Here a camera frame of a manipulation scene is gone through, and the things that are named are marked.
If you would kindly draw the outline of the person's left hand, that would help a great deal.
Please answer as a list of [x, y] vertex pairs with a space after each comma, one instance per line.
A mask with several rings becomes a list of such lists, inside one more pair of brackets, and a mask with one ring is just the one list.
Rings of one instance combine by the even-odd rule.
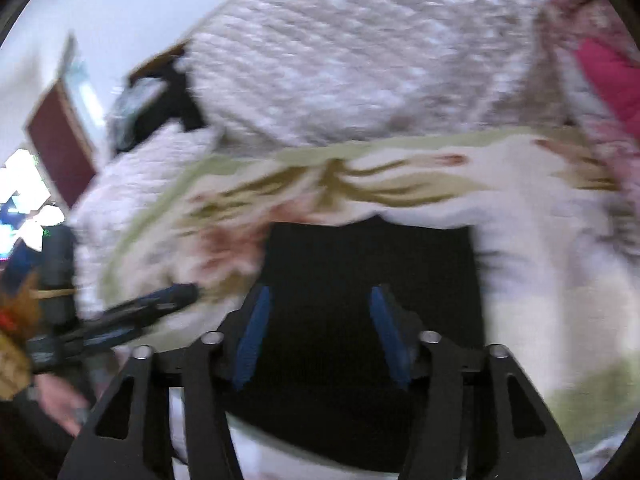
[[34, 383], [40, 408], [73, 438], [77, 437], [90, 412], [89, 401], [56, 375], [39, 374]]

